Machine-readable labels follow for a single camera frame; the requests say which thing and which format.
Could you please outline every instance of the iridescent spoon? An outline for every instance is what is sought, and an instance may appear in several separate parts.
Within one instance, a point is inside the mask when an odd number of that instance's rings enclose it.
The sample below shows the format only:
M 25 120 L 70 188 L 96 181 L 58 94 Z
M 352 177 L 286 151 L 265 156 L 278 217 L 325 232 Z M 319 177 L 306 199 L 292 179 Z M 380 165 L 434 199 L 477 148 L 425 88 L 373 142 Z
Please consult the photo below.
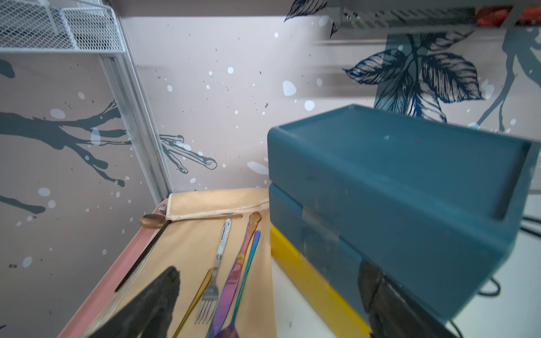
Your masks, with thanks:
M 248 276 L 248 271 L 250 270 L 250 265 L 252 264 L 252 258 L 254 257 L 255 249 L 258 247 L 259 237 L 261 236 L 261 231 L 256 231 L 254 235 L 254 240 L 252 242 L 252 248 L 250 250 L 250 257 L 248 258 L 248 265 L 246 265 L 246 271 L 244 272 L 244 277 L 242 278 L 242 284 L 240 285 L 239 295 L 237 297 L 237 303 L 235 304 L 235 309 L 233 310 L 233 316 L 231 317 L 231 323 L 223 330 L 221 330 L 215 338 L 239 338 L 239 333 L 235 329 L 235 319 L 237 310 L 239 310 L 240 297 L 242 296 L 242 291 L 244 290 L 244 283 L 246 282 L 246 276 Z

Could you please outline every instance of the fork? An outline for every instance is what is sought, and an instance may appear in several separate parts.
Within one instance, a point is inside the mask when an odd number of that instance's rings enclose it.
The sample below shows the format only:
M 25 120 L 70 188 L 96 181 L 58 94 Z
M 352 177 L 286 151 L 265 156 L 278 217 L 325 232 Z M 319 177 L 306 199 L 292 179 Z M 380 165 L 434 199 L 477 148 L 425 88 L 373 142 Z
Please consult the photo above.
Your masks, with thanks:
M 222 260 L 223 250 L 226 247 L 227 236 L 229 236 L 229 230 L 231 228 L 231 219 L 226 219 L 223 223 L 222 236 L 220 237 L 220 244 L 218 245 L 218 254 L 216 255 L 216 261 L 214 263 L 214 271 L 212 271 L 212 279 L 209 286 L 204 291 L 201 297 L 202 302 L 199 305 L 197 311 L 197 317 L 195 318 L 196 324 L 208 324 L 212 318 L 212 314 L 218 304 L 218 286 L 216 285 L 216 277 L 218 276 L 218 267 L 220 267 L 220 261 Z

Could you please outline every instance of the iridescent knife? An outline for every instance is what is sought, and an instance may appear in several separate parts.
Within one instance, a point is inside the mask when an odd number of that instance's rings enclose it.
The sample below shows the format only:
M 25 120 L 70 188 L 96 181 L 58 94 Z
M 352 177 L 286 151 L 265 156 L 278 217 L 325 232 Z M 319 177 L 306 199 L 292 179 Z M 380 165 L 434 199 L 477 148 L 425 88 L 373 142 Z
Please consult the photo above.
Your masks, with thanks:
M 223 287 L 220 302 L 218 303 L 216 313 L 214 314 L 214 318 L 210 324 L 207 338 L 214 338 L 218 332 L 220 332 L 223 323 L 226 321 L 227 313 L 229 312 L 231 304 L 233 303 L 233 298 L 235 297 L 235 292 L 237 286 L 239 285 L 242 265 L 244 264 L 248 244 L 250 243 L 250 239 L 254 235 L 260 221 L 261 214 L 257 211 L 250 215 L 248 228 L 246 229 L 246 236 L 244 237 L 244 243 L 242 244 L 239 255 L 235 260 L 235 264 L 229 273 L 229 277 L 227 277 L 226 285 Z

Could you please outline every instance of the red object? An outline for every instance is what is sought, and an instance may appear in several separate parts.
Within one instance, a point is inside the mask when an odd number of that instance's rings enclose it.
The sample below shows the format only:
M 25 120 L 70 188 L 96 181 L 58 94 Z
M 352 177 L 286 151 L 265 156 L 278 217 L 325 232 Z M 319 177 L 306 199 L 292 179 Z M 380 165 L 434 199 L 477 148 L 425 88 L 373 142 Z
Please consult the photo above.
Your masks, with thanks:
M 512 7 L 483 7 L 477 12 L 477 25 L 482 27 L 500 27 L 511 12 Z M 535 25 L 541 22 L 541 6 L 528 7 L 520 16 L 518 24 Z

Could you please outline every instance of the white wire mesh basket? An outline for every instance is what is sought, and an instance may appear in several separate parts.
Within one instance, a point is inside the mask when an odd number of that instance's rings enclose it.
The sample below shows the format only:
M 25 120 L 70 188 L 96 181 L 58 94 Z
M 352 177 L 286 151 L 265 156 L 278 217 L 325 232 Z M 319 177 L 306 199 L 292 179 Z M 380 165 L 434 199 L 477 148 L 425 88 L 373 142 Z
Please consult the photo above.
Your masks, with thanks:
M 79 7 L 0 0 L 0 53 L 124 53 L 111 7 L 77 0 Z

